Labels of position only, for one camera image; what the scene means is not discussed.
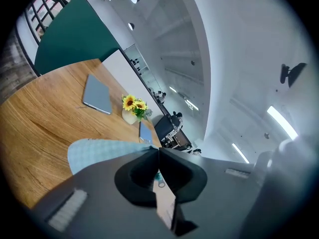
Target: wood grain surface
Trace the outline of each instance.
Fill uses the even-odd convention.
[[[111,115],[82,104],[89,74],[109,87]],[[32,207],[72,175],[67,150],[79,139],[140,142],[139,123],[129,125],[122,119],[122,94],[127,93],[95,59],[47,73],[2,104],[1,165],[19,201]],[[152,131],[154,145],[160,147],[152,123],[143,122]]]

